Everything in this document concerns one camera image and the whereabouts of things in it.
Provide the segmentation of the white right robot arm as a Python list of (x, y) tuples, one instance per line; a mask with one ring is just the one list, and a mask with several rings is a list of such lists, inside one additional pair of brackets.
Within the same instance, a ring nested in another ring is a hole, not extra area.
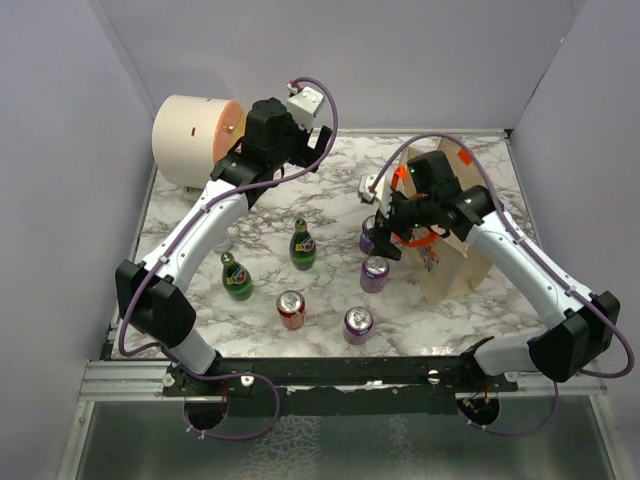
[(539, 372), (561, 383), (583, 371), (611, 343), (620, 311), (610, 292), (594, 294), (573, 279), (530, 239), (512, 217), (495, 205), (483, 185), (463, 189), (446, 155), (432, 151), (409, 160), (409, 178), (417, 190), (408, 197), (381, 176), (361, 177), (358, 194), (376, 203), (376, 222), (369, 232), (373, 251), (399, 260), (392, 244), (397, 235), (410, 239), (416, 227), (437, 227), (478, 249), (525, 296), (543, 322), (532, 336), (490, 337), (464, 351), (461, 383), (481, 391), (507, 372)]

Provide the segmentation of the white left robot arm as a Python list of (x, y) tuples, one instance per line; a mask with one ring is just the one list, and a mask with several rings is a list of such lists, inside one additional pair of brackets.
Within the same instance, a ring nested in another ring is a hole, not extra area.
[(125, 260), (116, 269), (122, 325), (133, 326), (165, 348), (187, 369), (186, 382), (199, 394), (210, 394), (220, 385), (221, 371), (214, 364), (220, 354), (195, 327), (196, 312), (185, 296), (190, 282), (215, 241), (265, 191), (280, 184), (277, 171), (287, 163), (302, 173), (319, 167), (337, 127), (322, 127), (314, 147), (308, 140), (319, 109), (334, 103), (330, 94), (313, 88), (284, 102), (255, 102), (245, 117), (243, 135), (215, 163), (189, 214), (143, 261)]

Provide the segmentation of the beige canvas tote bag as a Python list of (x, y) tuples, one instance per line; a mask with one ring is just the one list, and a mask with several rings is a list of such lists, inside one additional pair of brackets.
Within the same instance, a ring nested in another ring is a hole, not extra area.
[[(452, 140), (441, 138), (435, 148), (446, 155), (462, 189), (485, 184), (470, 155)], [(442, 233), (440, 229), (429, 232), (416, 228), (410, 241), (395, 239), (409, 256), (430, 305), (474, 291), (492, 267), (492, 262), (477, 248), (455, 235), (442, 238)]]

